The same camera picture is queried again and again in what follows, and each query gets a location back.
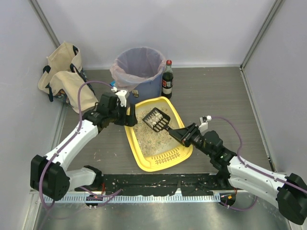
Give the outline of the litter clumps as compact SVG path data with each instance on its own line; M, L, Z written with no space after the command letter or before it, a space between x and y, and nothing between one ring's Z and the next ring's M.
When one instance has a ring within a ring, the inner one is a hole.
M154 112L148 116L148 118L145 119L147 124L151 127L154 127L156 125L164 126L167 124L167 120L163 118L163 115L158 112Z

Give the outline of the black litter scoop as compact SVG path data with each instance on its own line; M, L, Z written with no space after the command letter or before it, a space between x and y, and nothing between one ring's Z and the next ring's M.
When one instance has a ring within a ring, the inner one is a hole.
M170 129L170 116L158 108L153 108L142 121L150 127L154 132L160 132L162 130L168 131Z

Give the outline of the yellow litter box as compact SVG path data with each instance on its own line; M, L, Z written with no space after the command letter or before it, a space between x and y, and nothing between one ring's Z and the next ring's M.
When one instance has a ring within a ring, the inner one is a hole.
M170 116L170 126L174 129L183 128L184 124L176 111L175 107L171 104L170 100L165 97L157 97L153 99L148 99L143 102L136 104L135 106L135 113L137 114L138 111L147 110L149 107L156 107L162 110L164 113ZM172 150L166 151L164 153L144 157L139 144L137 142L136 136L134 134L133 127L125 127L126 135L128 138L128 142L130 144L130 148L132 154L138 164L138 166L146 171L146 172L156 172L160 170L164 170L175 166L184 160L188 159L193 152L193 147L184 147L179 144L177 147L173 148Z

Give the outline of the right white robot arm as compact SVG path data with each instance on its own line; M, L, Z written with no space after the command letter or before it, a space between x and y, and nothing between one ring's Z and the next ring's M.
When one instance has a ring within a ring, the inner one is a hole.
M215 131L201 134L197 124L167 129L185 147L193 145L210 158L210 163L229 184L275 206L289 221L302 225L307 218L307 185L294 173L268 171L227 149Z

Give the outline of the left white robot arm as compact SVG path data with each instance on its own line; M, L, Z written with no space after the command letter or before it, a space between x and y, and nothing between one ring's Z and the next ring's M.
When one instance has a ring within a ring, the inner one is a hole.
M113 123L133 127L137 124L135 105L127 104L127 90L101 95L94 109L81 117L77 127L45 156L36 155L31 161L30 186L41 198L61 200L68 191L81 186L96 189L103 183L102 172L92 166L68 171L72 160L104 128Z

